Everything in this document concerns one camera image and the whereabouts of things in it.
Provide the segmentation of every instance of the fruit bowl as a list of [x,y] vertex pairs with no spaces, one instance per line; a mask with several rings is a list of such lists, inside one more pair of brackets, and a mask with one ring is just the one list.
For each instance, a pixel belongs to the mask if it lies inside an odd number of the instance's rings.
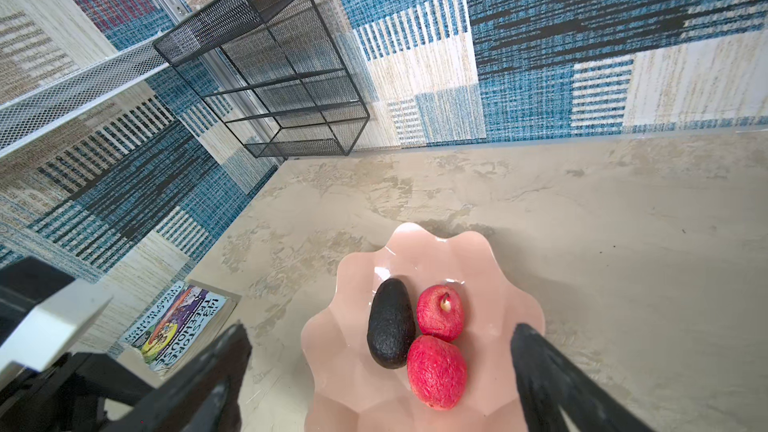
[[[468,380],[450,410],[423,404],[410,390],[405,367],[385,369],[370,355],[371,302],[389,277],[406,284],[414,311],[418,295],[435,284],[451,284],[462,298],[465,326],[453,343],[467,362]],[[381,250],[341,260],[336,295],[302,330],[302,350],[315,379],[304,430],[526,430],[509,352],[520,322],[544,333],[542,307],[506,279],[485,237],[464,232],[438,238],[417,224],[402,224]]]

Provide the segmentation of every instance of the black avocado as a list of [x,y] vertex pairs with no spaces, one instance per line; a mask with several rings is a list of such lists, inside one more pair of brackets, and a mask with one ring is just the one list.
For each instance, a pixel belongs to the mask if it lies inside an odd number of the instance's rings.
[[416,339],[416,322],[406,285],[388,278],[376,291],[368,319],[368,349],[379,365],[397,369],[406,364]]

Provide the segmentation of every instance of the beige textured floor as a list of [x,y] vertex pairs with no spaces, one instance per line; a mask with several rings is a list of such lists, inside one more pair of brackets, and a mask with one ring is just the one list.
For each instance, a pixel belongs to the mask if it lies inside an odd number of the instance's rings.
[[302,430],[304,322],[401,222],[483,233],[548,338],[658,430],[768,424],[768,133],[285,163],[191,277],[242,294],[244,430]]

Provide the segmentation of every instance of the wire mesh basket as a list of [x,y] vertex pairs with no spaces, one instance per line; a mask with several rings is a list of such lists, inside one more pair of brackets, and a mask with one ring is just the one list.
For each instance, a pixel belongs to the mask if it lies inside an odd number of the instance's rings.
[[[154,42],[155,49],[255,157],[348,155],[370,118],[314,0],[213,0]],[[241,86],[196,83],[196,59],[218,51]],[[259,113],[219,116],[237,95]],[[238,135],[268,121],[268,142]]]

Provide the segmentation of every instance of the pinkish red fruit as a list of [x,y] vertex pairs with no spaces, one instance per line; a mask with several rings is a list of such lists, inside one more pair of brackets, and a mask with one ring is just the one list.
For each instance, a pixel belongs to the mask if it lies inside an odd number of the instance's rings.
[[418,296],[418,328],[426,335],[453,341],[464,329],[464,307],[456,289],[433,285]]
[[408,382],[421,402],[450,410],[464,394],[467,363],[454,344],[422,335],[408,351]]

